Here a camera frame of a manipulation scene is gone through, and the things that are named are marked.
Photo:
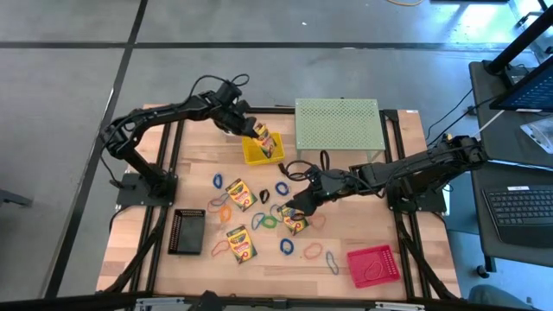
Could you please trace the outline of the pink rubber band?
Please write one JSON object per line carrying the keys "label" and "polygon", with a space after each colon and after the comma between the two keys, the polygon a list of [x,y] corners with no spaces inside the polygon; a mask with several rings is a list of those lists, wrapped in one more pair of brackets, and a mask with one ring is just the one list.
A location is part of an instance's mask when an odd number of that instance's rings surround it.
{"label": "pink rubber band", "polygon": [[364,277],[368,282],[376,281],[381,277],[382,271],[383,264],[374,261],[365,269]]}

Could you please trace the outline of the yellow plastic basket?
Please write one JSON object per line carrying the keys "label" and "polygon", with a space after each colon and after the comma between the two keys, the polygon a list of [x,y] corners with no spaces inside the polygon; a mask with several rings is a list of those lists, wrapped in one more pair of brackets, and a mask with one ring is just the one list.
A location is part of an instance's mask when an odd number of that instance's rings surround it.
{"label": "yellow plastic basket", "polygon": [[284,160],[285,152],[283,148],[283,141],[280,133],[274,132],[271,137],[276,142],[276,150],[273,152],[272,157],[268,158],[264,155],[262,150],[253,142],[249,137],[242,138],[242,150],[244,154],[245,163],[251,166],[265,165],[278,163]]}

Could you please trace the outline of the black keyboard desk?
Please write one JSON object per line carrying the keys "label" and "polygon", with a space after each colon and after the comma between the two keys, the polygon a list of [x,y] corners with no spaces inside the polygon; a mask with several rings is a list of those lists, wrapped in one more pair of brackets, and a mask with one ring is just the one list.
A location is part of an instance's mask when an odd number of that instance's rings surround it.
{"label": "black keyboard desk", "polygon": [[500,241],[481,192],[487,187],[553,185],[553,171],[487,163],[473,171],[471,177],[484,255],[553,268],[553,249],[524,247]]}

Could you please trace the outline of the yellow Crayola crayon box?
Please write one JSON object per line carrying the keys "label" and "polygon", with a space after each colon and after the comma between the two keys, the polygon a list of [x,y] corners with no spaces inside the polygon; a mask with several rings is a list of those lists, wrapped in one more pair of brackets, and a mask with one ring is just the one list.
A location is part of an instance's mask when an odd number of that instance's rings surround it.
{"label": "yellow Crayola crayon box", "polygon": [[271,158],[275,152],[275,149],[277,147],[277,143],[271,136],[271,133],[267,126],[265,124],[263,125],[263,129],[261,132],[258,133],[258,138],[253,139],[254,143],[260,148],[260,150],[263,152],[264,156],[266,158]]}
{"label": "yellow Crayola crayon box", "polygon": [[290,218],[291,216],[298,213],[302,213],[302,212],[286,206],[281,206],[283,223],[293,236],[295,236],[297,233],[303,231],[309,226],[306,216],[305,216],[305,220],[302,220],[302,221],[294,221]]}
{"label": "yellow Crayola crayon box", "polygon": [[244,225],[230,230],[226,234],[226,238],[239,264],[249,261],[257,255],[257,249],[251,240],[251,235]]}
{"label": "yellow Crayola crayon box", "polygon": [[228,193],[232,201],[235,203],[235,205],[242,212],[245,212],[257,202],[256,195],[248,188],[245,182],[240,178],[233,181],[228,187],[226,187],[226,192]]}

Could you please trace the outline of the light blue rubber band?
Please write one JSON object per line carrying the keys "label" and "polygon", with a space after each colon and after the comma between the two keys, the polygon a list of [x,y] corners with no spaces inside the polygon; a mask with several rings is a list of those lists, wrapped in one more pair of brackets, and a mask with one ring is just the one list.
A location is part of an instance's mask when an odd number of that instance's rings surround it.
{"label": "light blue rubber band", "polygon": [[327,251],[325,254],[326,263],[333,275],[337,276],[340,273],[340,268],[336,263],[334,254],[331,251]]}

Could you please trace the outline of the red plastic basket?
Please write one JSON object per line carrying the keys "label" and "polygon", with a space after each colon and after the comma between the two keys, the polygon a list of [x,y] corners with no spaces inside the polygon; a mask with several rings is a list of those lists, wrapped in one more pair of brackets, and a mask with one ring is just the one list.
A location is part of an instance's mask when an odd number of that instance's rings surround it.
{"label": "red plastic basket", "polygon": [[[357,289],[369,288],[388,282],[395,282],[401,278],[389,245],[380,245],[350,251],[347,253],[346,259],[350,275],[353,279],[353,284]],[[365,269],[374,261],[383,264],[383,271],[379,279],[368,282],[364,277]]]}

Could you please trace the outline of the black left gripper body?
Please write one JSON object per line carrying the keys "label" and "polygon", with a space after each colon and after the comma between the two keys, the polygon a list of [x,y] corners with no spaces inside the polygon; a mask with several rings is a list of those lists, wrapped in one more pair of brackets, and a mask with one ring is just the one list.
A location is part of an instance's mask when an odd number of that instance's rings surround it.
{"label": "black left gripper body", "polygon": [[245,101],[241,104],[234,103],[241,95],[239,88],[229,80],[223,80],[213,95],[214,107],[211,109],[211,119],[221,130],[242,134],[242,129],[246,126],[247,103]]}

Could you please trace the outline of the black keyboard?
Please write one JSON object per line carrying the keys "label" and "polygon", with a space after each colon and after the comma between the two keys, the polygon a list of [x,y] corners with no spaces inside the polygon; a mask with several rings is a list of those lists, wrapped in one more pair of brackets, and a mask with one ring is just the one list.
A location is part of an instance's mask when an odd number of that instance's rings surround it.
{"label": "black keyboard", "polygon": [[481,192],[501,242],[553,249],[553,185],[487,187]]}

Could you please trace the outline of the black monitor pole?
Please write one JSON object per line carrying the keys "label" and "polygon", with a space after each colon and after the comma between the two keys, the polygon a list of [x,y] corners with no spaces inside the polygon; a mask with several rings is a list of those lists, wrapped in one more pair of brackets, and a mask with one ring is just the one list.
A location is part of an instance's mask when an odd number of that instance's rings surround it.
{"label": "black monitor pole", "polygon": [[529,47],[540,35],[553,26],[553,5],[541,12],[529,12],[516,24],[522,26],[533,14],[537,18],[530,24],[511,44],[509,44],[494,60],[485,64],[485,69],[490,74],[498,74],[510,64],[520,53]]}

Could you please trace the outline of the black crossbeam with silver brackets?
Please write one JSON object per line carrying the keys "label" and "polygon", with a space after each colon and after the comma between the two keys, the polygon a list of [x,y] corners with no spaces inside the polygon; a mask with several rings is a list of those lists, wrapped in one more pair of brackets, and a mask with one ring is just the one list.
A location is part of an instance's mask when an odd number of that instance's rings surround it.
{"label": "black crossbeam with silver brackets", "polygon": [[302,298],[256,298],[219,296],[212,291],[192,296],[156,296],[150,291],[63,296],[21,301],[0,301],[0,311],[151,311],[155,307],[179,307],[182,311],[230,311],[230,307],[268,308],[350,308],[363,311],[541,311],[525,302],[469,301],[465,299],[410,298],[405,301],[337,300]]}

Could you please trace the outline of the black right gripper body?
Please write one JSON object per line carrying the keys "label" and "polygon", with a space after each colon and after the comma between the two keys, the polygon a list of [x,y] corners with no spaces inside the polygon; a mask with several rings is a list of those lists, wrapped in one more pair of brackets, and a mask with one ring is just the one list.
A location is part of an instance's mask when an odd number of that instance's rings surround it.
{"label": "black right gripper body", "polygon": [[315,201],[335,201],[356,194],[356,181],[347,171],[310,168],[305,176],[309,184],[302,192]]}

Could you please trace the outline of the black computer screen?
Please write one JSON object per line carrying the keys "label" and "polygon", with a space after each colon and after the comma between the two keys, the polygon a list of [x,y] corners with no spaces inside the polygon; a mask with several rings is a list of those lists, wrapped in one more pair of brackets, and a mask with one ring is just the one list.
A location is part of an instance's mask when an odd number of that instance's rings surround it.
{"label": "black computer screen", "polygon": [[553,112],[553,56],[538,67],[510,66],[507,88],[489,107],[493,110]]}

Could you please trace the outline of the gray chair leg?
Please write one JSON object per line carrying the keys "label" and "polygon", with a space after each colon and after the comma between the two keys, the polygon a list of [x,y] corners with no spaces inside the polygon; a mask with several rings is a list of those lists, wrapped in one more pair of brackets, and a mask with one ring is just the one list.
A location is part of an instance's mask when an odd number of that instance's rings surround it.
{"label": "gray chair leg", "polygon": [[0,206],[4,203],[13,203],[18,206],[29,207],[32,204],[32,200],[19,194],[0,189]]}

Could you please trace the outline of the clear plastic bag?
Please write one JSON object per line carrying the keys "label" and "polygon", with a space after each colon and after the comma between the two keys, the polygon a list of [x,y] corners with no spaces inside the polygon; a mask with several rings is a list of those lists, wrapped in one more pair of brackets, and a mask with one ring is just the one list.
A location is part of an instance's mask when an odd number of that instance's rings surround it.
{"label": "clear plastic bag", "polygon": [[553,155],[553,117],[523,124],[520,129],[546,153]]}

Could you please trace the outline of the green perforated metal shelf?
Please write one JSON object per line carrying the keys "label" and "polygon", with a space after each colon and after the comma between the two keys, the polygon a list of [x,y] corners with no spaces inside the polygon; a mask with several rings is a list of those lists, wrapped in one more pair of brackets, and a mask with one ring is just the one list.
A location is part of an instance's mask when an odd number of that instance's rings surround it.
{"label": "green perforated metal shelf", "polygon": [[385,151],[378,101],[362,98],[298,98],[296,154],[306,150],[365,151],[374,161]]}

